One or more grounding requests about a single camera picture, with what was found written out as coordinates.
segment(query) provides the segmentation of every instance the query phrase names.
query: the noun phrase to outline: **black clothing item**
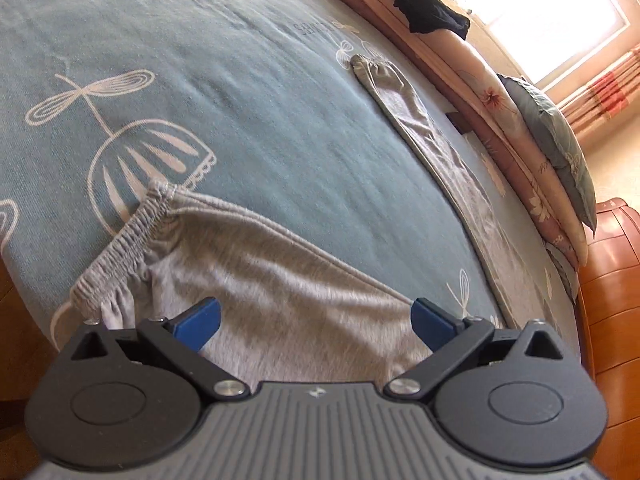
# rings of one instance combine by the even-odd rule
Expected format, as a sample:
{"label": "black clothing item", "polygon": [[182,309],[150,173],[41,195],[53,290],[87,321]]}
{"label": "black clothing item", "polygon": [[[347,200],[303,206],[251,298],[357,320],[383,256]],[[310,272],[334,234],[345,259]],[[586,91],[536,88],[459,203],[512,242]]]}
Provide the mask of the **black clothing item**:
{"label": "black clothing item", "polygon": [[394,7],[409,20],[411,32],[427,34],[439,28],[448,28],[463,40],[471,26],[469,18],[449,9],[440,0],[395,0]]}

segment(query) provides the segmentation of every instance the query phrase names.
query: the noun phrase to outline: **triangular cutout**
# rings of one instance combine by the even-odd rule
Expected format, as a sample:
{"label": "triangular cutout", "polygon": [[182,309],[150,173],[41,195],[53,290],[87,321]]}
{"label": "triangular cutout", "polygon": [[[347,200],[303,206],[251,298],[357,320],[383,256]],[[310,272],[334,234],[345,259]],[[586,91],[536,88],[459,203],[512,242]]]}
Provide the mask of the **triangular cutout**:
{"label": "triangular cutout", "polygon": [[71,356],[72,361],[81,361],[83,359],[93,359],[96,357],[105,357],[107,355],[107,349],[105,348],[100,336],[95,332],[89,332],[84,336],[78,348]]}
{"label": "triangular cutout", "polygon": [[562,354],[556,348],[554,342],[551,341],[549,334],[542,332],[542,330],[533,335],[525,354],[530,357],[542,357],[544,359],[562,359]]}

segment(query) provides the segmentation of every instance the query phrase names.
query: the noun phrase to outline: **bed sheet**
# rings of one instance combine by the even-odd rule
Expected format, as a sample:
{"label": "bed sheet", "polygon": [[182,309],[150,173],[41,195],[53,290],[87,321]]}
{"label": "bed sheet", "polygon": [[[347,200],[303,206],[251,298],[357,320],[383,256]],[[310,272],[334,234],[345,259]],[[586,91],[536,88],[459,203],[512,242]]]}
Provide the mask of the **bed sheet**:
{"label": "bed sheet", "polygon": [[459,219],[351,73],[360,53],[412,82],[577,351],[572,300],[513,190],[339,0],[0,0],[0,50],[2,257],[45,333],[153,177],[264,215],[409,298],[500,324]]}

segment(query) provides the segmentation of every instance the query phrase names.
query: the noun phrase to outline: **ribbed gray surface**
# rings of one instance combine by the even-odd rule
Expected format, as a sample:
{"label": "ribbed gray surface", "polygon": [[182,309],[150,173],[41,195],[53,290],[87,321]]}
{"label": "ribbed gray surface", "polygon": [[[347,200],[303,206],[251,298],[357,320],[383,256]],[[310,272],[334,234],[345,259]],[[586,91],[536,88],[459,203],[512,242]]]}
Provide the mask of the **ribbed gray surface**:
{"label": "ribbed gray surface", "polygon": [[[324,394],[313,396],[311,393]],[[98,477],[53,464],[31,479]],[[212,409],[198,434],[153,465],[104,480],[490,480],[499,472],[450,447],[420,406],[382,399],[372,384],[268,383],[245,402]],[[602,480],[587,465],[536,476]]]}

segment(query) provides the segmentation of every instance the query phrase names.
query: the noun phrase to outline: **silver bolt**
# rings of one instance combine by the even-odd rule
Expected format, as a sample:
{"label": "silver bolt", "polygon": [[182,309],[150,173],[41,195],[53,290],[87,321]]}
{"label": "silver bolt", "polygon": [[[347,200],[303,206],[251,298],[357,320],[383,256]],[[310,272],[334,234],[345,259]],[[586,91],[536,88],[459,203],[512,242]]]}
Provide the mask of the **silver bolt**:
{"label": "silver bolt", "polygon": [[388,386],[396,395],[413,395],[420,391],[420,383],[413,379],[394,379]]}
{"label": "silver bolt", "polygon": [[216,383],[213,391],[222,397],[237,397],[238,395],[244,394],[246,387],[240,381],[227,379]]}

